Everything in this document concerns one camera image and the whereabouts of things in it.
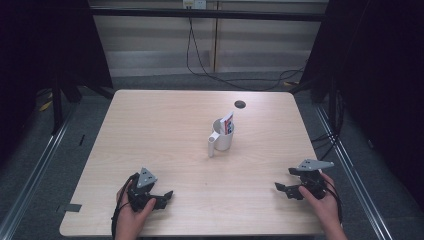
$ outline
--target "gray wall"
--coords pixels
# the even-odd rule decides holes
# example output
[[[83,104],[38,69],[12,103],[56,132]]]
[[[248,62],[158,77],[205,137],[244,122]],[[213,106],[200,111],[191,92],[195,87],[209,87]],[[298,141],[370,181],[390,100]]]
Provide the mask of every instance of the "gray wall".
[[[182,8],[180,1],[91,0],[92,6]],[[324,13],[327,1],[207,1],[207,9]],[[187,73],[185,18],[95,16],[112,76]],[[319,23],[193,19],[203,66],[210,72],[282,71],[309,57]],[[200,71],[195,46],[189,66]]]

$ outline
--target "electrical wire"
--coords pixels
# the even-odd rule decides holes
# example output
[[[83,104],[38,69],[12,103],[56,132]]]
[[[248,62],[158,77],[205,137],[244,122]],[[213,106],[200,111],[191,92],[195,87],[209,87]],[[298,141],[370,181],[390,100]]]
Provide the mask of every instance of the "electrical wire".
[[[191,19],[191,18],[189,18],[189,22],[190,22],[190,31],[189,31],[189,37],[188,37],[187,53],[186,53],[186,65],[187,65],[187,69],[188,69],[188,70],[189,70],[192,74],[194,74],[194,75],[196,75],[196,76],[200,76],[200,77],[209,77],[209,78],[211,78],[211,79],[213,79],[213,80],[215,80],[215,81],[222,82],[222,83],[228,84],[228,85],[230,85],[230,86],[232,86],[232,87],[239,88],[239,89],[246,90],[246,91],[268,91],[268,90],[271,90],[271,89],[274,89],[274,88],[278,87],[278,86],[280,85],[281,81],[286,80],[286,79],[289,79],[289,78],[291,78],[291,77],[295,76],[296,74],[303,72],[303,69],[305,68],[305,67],[302,67],[302,68],[297,69],[297,70],[287,70],[287,71],[284,71],[284,72],[282,72],[282,73],[280,74],[280,76],[278,77],[278,79],[258,79],[258,78],[250,78],[250,79],[228,79],[228,80],[224,80],[224,79],[221,79],[221,78],[219,78],[219,77],[212,76],[212,75],[210,75],[210,74],[209,74],[209,73],[205,70],[205,68],[204,68],[204,66],[203,66],[203,63],[202,63],[202,61],[201,61],[201,58],[200,58],[200,55],[199,55],[199,49],[198,49],[198,47],[197,47],[196,37],[194,36],[194,31],[193,31],[193,22],[192,22],[192,19]],[[203,73],[196,73],[196,72],[194,72],[194,71],[190,68],[189,63],[188,63],[188,59],[189,59],[189,52],[190,52],[190,45],[191,45],[191,39],[192,39],[192,37],[193,37],[193,42],[194,42],[194,45],[195,45],[195,48],[196,48],[197,59],[198,59],[198,61],[199,61],[199,63],[200,63],[200,66],[201,66],[201,68],[202,68]],[[287,77],[283,77],[283,75],[284,75],[284,74],[289,73],[289,72],[293,72],[293,73],[292,73],[291,75],[287,76]],[[242,86],[239,86],[239,85],[236,85],[236,84],[231,83],[231,82],[233,82],[233,81],[271,81],[271,82],[275,82],[275,84],[273,84],[272,86],[267,87],[267,88],[262,88],[262,89],[252,89],[252,88],[246,88],[246,87],[242,87]]]
[[[330,153],[330,151],[334,148],[334,146],[336,145],[337,141],[339,140],[339,136],[340,136],[340,133],[341,133],[341,130],[342,130],[343,121],[344,121],[345,103],[344,103],[344,101],[343,101],[343,99],[342,99],[342,97],[340,95],[340,92],[337,92],[336,101],[337,101],[337,108],[338,108],[337,109],[338,110],[337,111],[337,113],[338,113],[337,123],[336,123],[336,126],[335,126],[334,131],[331,134],[327,134],[328,135],[328,138],[327,139],[329,139],[329,142],[332,142],[332,144],[331,144],[330,148],[328,148],[328,150],[324,153],[324,155],[319,159],[320,161],[324,160],[324,158],[326,158],[327,155]],[[321,139],[323,139],[321,137],[319,137],[317,139],[314,139],[312,141],[315,141],[315,142],[316,141],[321,141]]]

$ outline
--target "black tape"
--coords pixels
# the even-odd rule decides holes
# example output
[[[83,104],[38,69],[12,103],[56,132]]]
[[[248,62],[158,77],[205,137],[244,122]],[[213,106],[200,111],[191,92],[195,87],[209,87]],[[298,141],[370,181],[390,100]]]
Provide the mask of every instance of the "black tape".
[[[81,209],[82,205],[81,204],[64,204],[64,205],[59,205],[59,207],[57,207],[56,212],[58,213],[65,213],[65,212],[79,212],[79,210]]]

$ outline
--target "person's arm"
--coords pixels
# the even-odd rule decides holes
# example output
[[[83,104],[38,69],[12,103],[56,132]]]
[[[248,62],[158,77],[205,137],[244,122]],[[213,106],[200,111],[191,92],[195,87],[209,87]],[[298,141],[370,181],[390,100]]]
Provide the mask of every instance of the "person's arm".
[[[121,212],[119,213],[118,222],[116,224],[116,235],[115,240],[135,240],[140,234],[141,230],[144,227],[146,218],[152,212],[156,199],[150,199],[143,210],[134,212],[131,208],[131,205],[128,204],[128,187],[131,186],[131,183],[128,184],[125,193],[122,196],[121,201]],[[121,194],[121,190],[116,194],[116,201],[118,201],[118,196]]]
[[[327,187],[335,192],[334,181],[324,173],[321,176],[330,184],[327,183]],[[306,198],[314,209],[315,214],[321,223],[322,230],[324,230],[325,236],[328,240],[347,240],[347,237],[340,225],[337,201],[331,193],[327,191],[325,197],[318,200],[310,193],[305,187],[300,186],[299,192]]]

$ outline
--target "wooden table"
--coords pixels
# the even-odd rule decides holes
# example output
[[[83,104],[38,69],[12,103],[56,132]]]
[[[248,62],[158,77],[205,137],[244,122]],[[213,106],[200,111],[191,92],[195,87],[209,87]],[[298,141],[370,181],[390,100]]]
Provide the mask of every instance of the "wooden table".
[[[230,111],[232,146],[209,158],[212,123]],[[308,203],[274,186],[298,184],[287,169],[306,158],[316,156],[289,93],[120,90],[71,201],[82,208],[66,213],[60,232],[110,236],[115,194],[143,166],[158,177],[152,194],[174,190],[143,236],[320,234]]]

